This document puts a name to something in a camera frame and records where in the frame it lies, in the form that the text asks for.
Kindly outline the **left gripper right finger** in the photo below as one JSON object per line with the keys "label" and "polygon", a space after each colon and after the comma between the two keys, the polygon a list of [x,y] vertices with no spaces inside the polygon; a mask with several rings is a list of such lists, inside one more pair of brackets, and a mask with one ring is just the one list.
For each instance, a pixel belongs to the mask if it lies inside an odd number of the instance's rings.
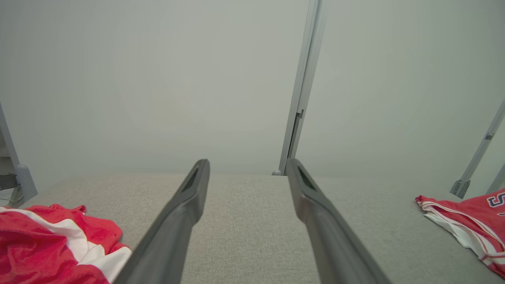
{"label": "left gripper right finger", "polygon": [[389,284],[390,279],[297,159],[286,175],[297,217],[308,231],[323,284]]}

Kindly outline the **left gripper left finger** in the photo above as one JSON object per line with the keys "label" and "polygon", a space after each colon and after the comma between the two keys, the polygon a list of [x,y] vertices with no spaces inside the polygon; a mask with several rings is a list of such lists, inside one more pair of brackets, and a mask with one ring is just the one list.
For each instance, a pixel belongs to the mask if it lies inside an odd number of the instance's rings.
{"label": "left gripper left finger", "polygon": [[210,163],[198,160],[115,279],[116,284],[179,284],[192,228],[204,212]]}

